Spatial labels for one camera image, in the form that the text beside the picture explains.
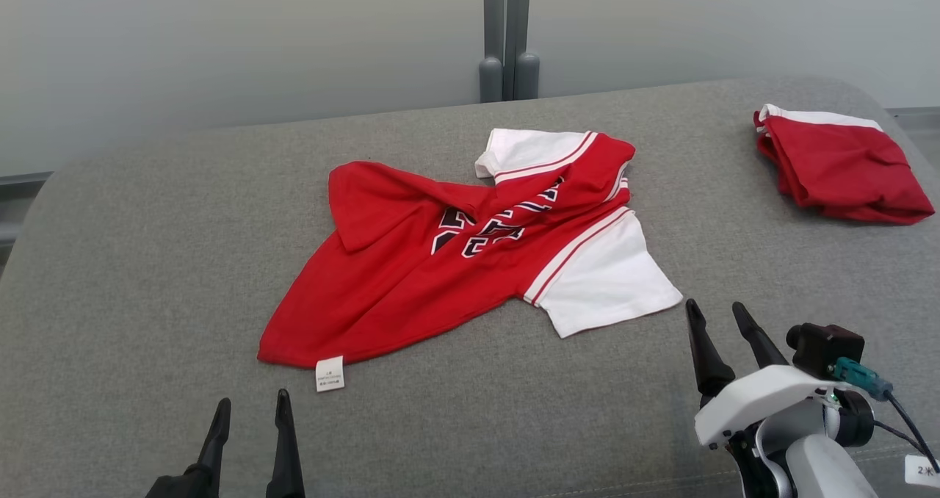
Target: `cable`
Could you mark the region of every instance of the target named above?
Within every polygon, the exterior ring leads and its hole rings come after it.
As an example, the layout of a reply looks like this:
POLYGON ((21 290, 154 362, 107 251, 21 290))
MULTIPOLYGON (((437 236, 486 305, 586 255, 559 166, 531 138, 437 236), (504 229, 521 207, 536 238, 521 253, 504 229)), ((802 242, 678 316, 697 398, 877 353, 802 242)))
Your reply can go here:
POLYGON ((910 436, 910 435, 905 434, 904 432, 900 431, 899 429, 897 429, 897 428, 895 428, 895 427, 889 427, 888 425, 882 423, 881 421, 877 421, 877 420, 876 420, 876 421, 875 421, 875 426, 876 426, 876 427, 879 427, 879 428, 883 428, 884 430, 887 430, 887 431, 891 432, 892 434, 894 434, 894 435, 896 435, 897 437, 903 439, 904 441, 909 442, 909 444, 911 444, 911 447, 913 447, 914 450, 916 450, 917 452, 919 452, 920 455, 924 455, 924 451, 920 448, 920 445, 917 444, 917 441, 914 441, 913 439, 911 439, 911 436, 910 436))
POLYGON ((917 438, 917 442, 920 444, 920 450, 923 451, 927 459, 930 459, 930 465, 933 465, 933 470, 940 472, 940 465, 937 465, 937 458, 933 457, 933 452, 930 451, 930 448, 927 447, 927 442, 924 441, 924 437, 920 435, 920 430, 917 429, 914 425, 914 421, 911 420, 910 415, 904 411, 904 408, 900 405, 900 402, 894 397, 894 394, 890 390, 884 391, 884 398, 886 398, 891 405, 897 410, 897 414, 900 415, 900 418, 904 420, 904 423, 907 424, 907 428, 911 429, 911 433, 914 434, 914 438, 917 438))

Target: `folded red shorts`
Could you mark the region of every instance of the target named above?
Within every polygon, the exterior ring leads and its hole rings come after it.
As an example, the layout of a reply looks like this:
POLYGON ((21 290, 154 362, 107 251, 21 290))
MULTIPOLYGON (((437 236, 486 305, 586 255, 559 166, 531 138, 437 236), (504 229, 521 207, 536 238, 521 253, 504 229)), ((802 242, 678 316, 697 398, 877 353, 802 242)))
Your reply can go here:
POLYGON ((832 112, 754 113, 758 149, 779 169, 780 193, 827 217, 914 224, 933 206, 894 140, 874 120, 832 112))

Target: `white sleeve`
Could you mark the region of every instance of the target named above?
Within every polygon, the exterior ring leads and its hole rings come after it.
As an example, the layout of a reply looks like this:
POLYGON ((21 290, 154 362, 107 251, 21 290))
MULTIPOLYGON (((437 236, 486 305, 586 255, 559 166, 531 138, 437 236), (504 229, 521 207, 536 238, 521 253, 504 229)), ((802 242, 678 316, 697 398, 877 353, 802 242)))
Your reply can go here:
POLYGON ((672 307, 682 294, 647 253, 634 211, 620 208, 574 238, 526 291, 562 338, 672 307))
POLYGON ((571 164, 583 154, 597 133, 546 133, 494 129, 474 167, 477 177, 494 177, 496 183, 545 173, 571 164))

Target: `white tag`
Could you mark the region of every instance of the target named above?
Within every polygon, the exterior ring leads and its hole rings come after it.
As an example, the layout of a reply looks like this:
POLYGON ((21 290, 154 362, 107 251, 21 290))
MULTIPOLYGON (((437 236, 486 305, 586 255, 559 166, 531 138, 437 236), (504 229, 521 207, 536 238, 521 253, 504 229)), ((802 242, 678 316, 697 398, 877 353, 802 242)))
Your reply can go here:
POLYGON ((346 387, 343 380, 343 356, 326 358, 317 363, 317 391, 339 390, 346 387))
POLYGON ((923 455, 907 454, 904 458, 904 481, 911 485, 940 488, 940 474, 933 470, 933 465, 923 455))

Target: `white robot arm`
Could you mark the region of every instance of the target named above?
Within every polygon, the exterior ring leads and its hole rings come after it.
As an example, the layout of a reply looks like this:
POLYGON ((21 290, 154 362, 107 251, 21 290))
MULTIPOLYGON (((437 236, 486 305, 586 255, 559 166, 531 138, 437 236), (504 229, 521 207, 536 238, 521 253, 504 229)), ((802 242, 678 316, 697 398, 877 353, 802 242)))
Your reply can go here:
MULTIPOLYGON (((743 304, 735 303, 738 328, 761 367, 735 380, 705 331, 698 304, 688 300, 685 310, 702 394, 695 434, 703 447, 715 450, 724 444, 738 465, 745 498, 877 496, 845 451, 866 444, 874 427, 882 425, 853 388, 860 386, 902 410, 891 385, 857 363, 865 344, 862 337, 834 325, 795 326, 787 334, 787 343, 796 350, 790 365, 743 304)), ((903 417, 920 445, 889 431, 919 447, 936 464, 913 423, 903 417)))

